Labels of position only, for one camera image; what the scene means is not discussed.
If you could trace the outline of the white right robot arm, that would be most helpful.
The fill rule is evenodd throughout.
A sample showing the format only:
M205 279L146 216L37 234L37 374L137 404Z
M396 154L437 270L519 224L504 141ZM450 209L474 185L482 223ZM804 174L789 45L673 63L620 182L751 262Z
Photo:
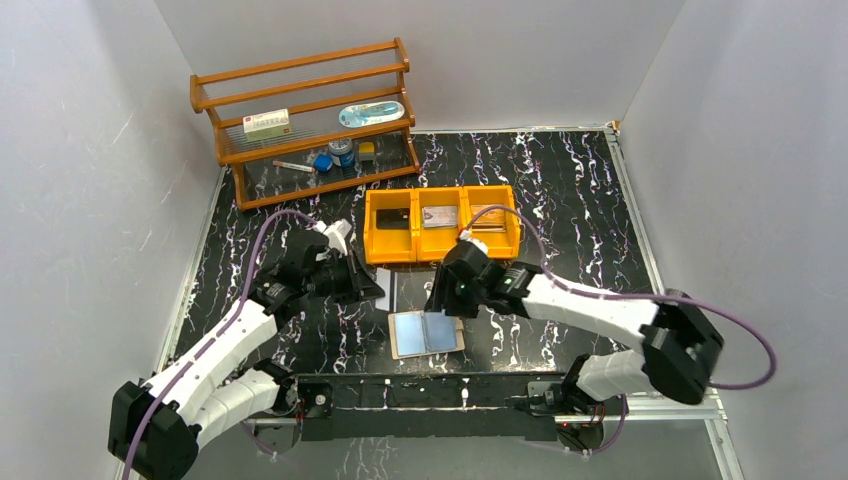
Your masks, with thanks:
M474 318L501 315L564 323L624 345L621 352L578 357L562 382L528 392L533 415L590 413L619 395L657 392L685 405L702 402L724 339L683 294L630 298L548 276L533 264L508 266L476 241L459 241L438 266L425 310Z

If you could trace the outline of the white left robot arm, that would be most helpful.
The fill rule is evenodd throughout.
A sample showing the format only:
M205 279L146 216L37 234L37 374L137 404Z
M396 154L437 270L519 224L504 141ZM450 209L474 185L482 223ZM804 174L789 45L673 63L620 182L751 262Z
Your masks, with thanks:
M115 392L107 449L125 472L181 479L204 446L252 415L304 414L290 368L270 358L243 362L314 299L348 305L383 296L350 246L351 230L341 219L292 234L284 255L249 273L241 297L194 346Z

